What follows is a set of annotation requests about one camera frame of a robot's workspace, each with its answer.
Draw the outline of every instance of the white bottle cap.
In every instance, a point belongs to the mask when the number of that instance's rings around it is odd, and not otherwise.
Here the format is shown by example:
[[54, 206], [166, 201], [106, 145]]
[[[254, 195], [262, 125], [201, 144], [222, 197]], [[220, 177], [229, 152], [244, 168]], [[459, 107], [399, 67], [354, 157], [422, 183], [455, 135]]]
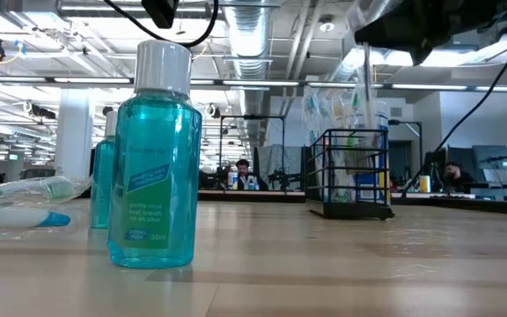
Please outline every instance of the white bottle cap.
[[107, 112], [107, 123], [105, 123], [105, 136], [114, 136], [116, 132], [116, 119], [117, 119], [116, 111]]
[[189, 96], [191, 52], [169, 41], [148, 40], [138, 44], [135, 92], [167, 90]]

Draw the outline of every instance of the black wire rack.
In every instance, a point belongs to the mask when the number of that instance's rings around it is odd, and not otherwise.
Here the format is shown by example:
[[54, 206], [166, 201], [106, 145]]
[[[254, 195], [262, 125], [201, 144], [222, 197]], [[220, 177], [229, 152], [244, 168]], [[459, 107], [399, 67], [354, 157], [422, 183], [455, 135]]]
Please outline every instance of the black wire rack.
[[[348, 144], [348, 139], [377, 138], [373, 144], [365, 142]], [[344, 162], [334, 159], [343, 151]], [[388, 183], [388, 130], [387, 129], [327, 129], [309, 147], [305, 163], [305, 197], [310, 211], [327, 218], [378, 217], [382, 220], [394, 217], [389, 205]], [[339, 183], [337, 171], [353, 175], [354, 183]], [[383, 175], [382, 185], [379, 176]], [[335, 199], [337, 190], [355, 190], [355, 200], [341, 202]], [[362, 193], [372, 196], [363, 199]]]

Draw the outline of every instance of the man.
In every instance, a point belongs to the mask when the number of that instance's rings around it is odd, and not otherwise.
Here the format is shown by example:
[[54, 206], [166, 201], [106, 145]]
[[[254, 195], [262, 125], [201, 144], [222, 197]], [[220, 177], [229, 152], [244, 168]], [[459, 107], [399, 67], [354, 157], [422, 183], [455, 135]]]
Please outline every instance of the man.
[[238, 162], [236, 162], [236, 168], [238, 168], [238, 190], [248, 190], [247, 184], [253, 182], [253, 184], [257, 187], [259, 186], [259, 190], [269, 190], [268, 184], [265, 183], [261, 179], [261, 177], [256, 176], [253, 173], [249, 173], [247, 169], [250, 167], [250, 162], [245, 158], [241, 158]]
[[445, 164], [445, 184], [457, 191], [465, 190], [465, 184], [474, 183], [470, 173], [463, 170], [459, 163], [449, 162]]

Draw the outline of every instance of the blue bottle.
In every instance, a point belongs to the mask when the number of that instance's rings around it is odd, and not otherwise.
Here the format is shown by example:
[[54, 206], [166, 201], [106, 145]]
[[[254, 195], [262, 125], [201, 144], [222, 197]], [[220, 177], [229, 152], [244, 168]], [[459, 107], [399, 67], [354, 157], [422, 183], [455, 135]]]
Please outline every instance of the blue bottle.
[[107, 228], [109, 223], [116, 119], [116, 111], [109, 111], [107, 113], [105, 138], [95, 147], [90, 208], [92, 213], [92, 228], [104, 229]]
[[190, 263], [195, 249], [201, 113], [188, 104], [191, 54], [138, 45], [136, 96], [119, 108], [108, 249], [130, 268]]

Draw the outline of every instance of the table surface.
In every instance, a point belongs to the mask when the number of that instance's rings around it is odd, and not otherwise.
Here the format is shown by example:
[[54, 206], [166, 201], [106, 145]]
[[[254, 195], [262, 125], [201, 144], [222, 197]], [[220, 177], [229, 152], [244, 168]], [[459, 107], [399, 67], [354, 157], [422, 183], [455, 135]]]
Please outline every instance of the table surface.
[[115, 267], [105, 230], [0, 240], [0, 316], [507, 315], [507, 215], [393, 209], [345, 221], [200, 203], [195, 260], [179, 269]]

